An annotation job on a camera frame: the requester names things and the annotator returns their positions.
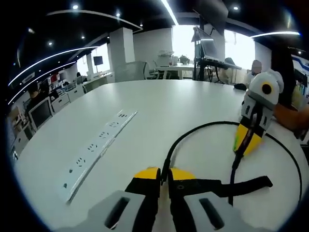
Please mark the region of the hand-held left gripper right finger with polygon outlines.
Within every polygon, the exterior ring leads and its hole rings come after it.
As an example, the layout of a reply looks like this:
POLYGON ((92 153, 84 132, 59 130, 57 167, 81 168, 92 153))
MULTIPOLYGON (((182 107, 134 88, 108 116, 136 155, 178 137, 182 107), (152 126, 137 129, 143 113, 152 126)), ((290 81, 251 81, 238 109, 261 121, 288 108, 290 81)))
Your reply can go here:
POLYGON ((168 171, 170 211, 178 232, 263 232, 246 223, 239 210, 225 198, 242 196, 273 186, 267 176, 223 184, 220 180, 197 179, 189 171, 168 171))

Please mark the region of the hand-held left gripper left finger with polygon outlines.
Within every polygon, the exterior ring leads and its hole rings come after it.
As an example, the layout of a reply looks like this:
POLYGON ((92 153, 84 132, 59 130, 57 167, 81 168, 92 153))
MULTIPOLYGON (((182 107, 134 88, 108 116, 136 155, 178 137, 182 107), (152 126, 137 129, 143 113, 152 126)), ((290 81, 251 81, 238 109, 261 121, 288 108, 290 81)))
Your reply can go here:
POLYGON ((134 175, 125 190, 117 190, 89 209, 84 221, 59 232, 150 232, 160 196, 158 167, 134 175))

